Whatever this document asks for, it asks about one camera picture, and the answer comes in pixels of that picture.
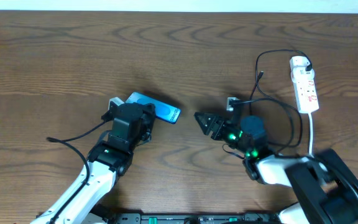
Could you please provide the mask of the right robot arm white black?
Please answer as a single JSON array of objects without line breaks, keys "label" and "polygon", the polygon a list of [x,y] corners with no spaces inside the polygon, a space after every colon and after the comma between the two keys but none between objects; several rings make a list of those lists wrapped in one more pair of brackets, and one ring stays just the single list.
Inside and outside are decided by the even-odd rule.
[{"label": "right robot arm white black", "polygon": [[242,120],[196,112],[203,134],[224,141],[252,180],[293,189],[298,201],[278,213],[282,223],[357,223],[358,179],[333,149],[313,156],[283,156],[268,144],[258,116]]}]

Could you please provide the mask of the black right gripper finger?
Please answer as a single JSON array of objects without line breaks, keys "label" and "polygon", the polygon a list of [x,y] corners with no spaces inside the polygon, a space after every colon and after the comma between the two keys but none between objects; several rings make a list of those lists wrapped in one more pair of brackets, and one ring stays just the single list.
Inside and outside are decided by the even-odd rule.
[{"label": "black right gripper finger", "polygon": [[204,135],[208,136],[211,132],[214,132],[214,121],[200,121],[199,126],[203,132]]},{"label": "black right gripper finger", "polygon": [[218,118],[218,115],[212,113],[195,112],[194,117],[198,124],[212,124]]}]

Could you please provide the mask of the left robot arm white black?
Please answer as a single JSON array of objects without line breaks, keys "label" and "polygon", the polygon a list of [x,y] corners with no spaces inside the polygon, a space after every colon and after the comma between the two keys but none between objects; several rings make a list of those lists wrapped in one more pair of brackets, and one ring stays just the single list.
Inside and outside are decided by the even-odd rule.
[{"label": "left robot arm white black", "polygon": [[112,122],[112,129],[103,132],[95,146],[84,157],[69,140],[48,138],[74,150],[84,162],[80,174],[60,198],[33,223],[107,223],[91,213],[94,206],[109,193],[117,180],[132,164],[134,149],[140,142],[151,140],[156,118],[151,103],[110,102],[108,111],[102,115],[103,123]]}]

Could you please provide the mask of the blue Galaxy smartphone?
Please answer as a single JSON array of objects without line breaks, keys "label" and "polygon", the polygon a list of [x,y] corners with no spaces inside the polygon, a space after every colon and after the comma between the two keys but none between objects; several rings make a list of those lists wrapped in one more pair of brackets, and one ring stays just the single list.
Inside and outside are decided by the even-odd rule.
[{"label": "blue Galaxy smartphone", "polygon": [[126,100],[126,103],[138,103],[141,105],[151,103],[155,106],[156,117],[171,124],[175,124],[181,114],[181,109],[138,92],[133,92]]}]

